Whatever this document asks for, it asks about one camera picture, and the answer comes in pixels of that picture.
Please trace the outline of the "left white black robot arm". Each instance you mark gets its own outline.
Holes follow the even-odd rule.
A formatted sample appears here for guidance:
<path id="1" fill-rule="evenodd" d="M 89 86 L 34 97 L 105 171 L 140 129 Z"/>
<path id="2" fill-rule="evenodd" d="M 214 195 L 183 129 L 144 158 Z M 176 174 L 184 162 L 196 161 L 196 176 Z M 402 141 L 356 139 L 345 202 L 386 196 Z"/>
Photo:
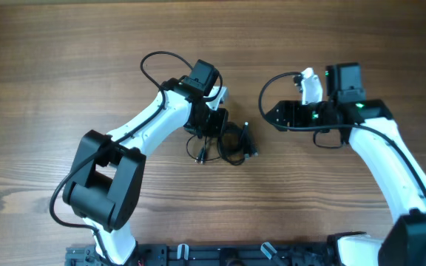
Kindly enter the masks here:
<path id="1" fill-rule="evenodd" d="M 95 260 L 101 265 L 134 262 L 137 242 L 129 218 L 141 192 L 147 157 L 174 131 L 220 135 L 227 112 L 219 107 L 226 89 L 217 86 L 219 71 L 199 60 L 182 78 L 159 84 L 155 100 L 123 126 L 81 139 L 63 201 L 83 219 L 95 238 Z"/>

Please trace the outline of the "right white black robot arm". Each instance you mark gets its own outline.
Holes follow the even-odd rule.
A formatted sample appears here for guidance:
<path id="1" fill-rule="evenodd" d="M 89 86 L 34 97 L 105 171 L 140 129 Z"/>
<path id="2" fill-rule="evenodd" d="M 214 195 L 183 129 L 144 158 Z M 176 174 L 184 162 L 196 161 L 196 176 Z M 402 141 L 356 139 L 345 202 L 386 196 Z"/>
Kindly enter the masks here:
<path id="1" fill-rule="evenodd" d="M 389 108 L 368 100 L 358 63 L 327 66 L 322 86 L 313 69 L 289 72 L 301 100 L 282 100 L 264 120 L 281 132 L 339 132 L 364 161 L 393 219 L 384 239 L 364 232 L 328 237 L 332 265 L 426 265 L 426 174 L 405 145 Z"/>

